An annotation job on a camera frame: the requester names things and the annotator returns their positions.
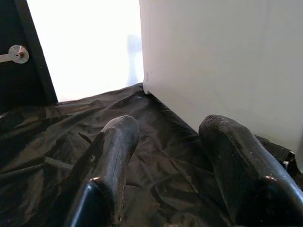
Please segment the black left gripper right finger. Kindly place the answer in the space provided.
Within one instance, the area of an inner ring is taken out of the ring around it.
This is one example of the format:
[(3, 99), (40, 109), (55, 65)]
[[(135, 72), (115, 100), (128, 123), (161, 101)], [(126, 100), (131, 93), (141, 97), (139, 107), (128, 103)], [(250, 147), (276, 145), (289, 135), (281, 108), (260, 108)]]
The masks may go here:
[(303, 224), (302, 190), (247, 127), (225, 116), (209, 115), (198, 134), (234, 224)]

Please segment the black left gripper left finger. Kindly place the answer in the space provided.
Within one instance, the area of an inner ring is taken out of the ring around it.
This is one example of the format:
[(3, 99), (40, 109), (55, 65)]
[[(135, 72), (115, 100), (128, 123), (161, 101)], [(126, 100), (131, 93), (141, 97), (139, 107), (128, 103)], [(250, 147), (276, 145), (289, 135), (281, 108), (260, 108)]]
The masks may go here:
[(63, 181), (46, 226), (118, 226), (127, 166), (139, 137), (139, 124), (132, 116), (110, 120)]

